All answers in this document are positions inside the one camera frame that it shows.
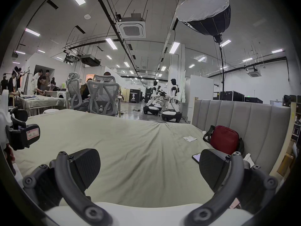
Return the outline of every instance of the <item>gray mesh chair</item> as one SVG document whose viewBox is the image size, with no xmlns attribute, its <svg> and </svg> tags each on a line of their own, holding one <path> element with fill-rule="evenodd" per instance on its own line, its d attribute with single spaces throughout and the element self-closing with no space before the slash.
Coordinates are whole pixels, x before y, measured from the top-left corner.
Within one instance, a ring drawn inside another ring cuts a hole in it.
<svg viewBox="0 0 301 226">
<path fill-rule="evenodd" d="M 115 77 L 112 75 L 97 75 L 93 76 L 93 81 L 105 82 L 105 83 L 116 83 Z"/>
<path fill-rule="evenodd" d="M 87 111 L 88 102 L 83 103 L 82 96 L 79 90 L 80 75 L 77 72 L 70 72 L 66 80 L 66 85 L 69 92 L 69 103 L 72 110 Z"/>
<path fill-rule="evenodd" d="M 119 84 L 91 80 L 87 82 L 87 85 L 90 93 L 90 112 L 100 115 L 117 115 L 115 99 L 118 95 Z"/>
</svg>

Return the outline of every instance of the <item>gray upholstered headboard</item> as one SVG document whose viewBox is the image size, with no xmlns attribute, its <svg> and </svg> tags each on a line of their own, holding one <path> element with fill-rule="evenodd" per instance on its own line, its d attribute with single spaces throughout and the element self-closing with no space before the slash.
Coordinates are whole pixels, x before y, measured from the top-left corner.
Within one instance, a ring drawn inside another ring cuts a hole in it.
<svg viewBox="0 0 301 226">
<path fill-rule="evenodd" d="M 238 101 L 195 100 L 192 124 L 208 131 L 210 126 L 226 126 L 244 141 L 244 155 L 267 173 L 281 151 L 290 121 L 289 107 Z"/>
</svg>

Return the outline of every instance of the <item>softbox light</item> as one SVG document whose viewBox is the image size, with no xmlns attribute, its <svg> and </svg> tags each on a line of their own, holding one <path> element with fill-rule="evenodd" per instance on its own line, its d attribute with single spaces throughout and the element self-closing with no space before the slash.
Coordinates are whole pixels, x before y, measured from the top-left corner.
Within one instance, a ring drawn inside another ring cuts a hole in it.
<svg viewBox="0 0 301 226">
<path fill-rule="evenodd" d="M 219 35 L 230 25 L 229 0 L 185 0 L 175 10 L 180 21 L 204 35 Z"/>
</svg>

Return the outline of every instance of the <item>smartphone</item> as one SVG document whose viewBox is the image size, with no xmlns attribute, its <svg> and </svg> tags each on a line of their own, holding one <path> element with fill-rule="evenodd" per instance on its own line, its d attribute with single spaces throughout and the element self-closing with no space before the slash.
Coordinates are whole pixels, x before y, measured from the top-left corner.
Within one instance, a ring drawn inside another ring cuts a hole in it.
<svg viewBox="0 0 301 226">
<path fill-rule="evenodd" d="M 200 156 L 201 156 L 201 153 L 194 154 L 194 155 L 192 156 L 192 159 L 195 160 L 197 163 L 199 163 L 199 161 L 200 161 Z"/>
</svg>

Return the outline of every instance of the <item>red bag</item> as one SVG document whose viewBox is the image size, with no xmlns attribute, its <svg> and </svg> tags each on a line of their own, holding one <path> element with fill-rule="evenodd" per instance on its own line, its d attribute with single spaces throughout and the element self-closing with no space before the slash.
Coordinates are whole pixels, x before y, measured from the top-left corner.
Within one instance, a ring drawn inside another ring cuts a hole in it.
<svg viewBox="0 0 301 226">
<path fill-rule="evenodd" d="M 214 149 L 229 155 L 235 151 L 244 151 L 243 140 L 239 138 L 238 133 L 225 126 L 211 126 L 203 140 L 209 142 Z"/>
</svg>

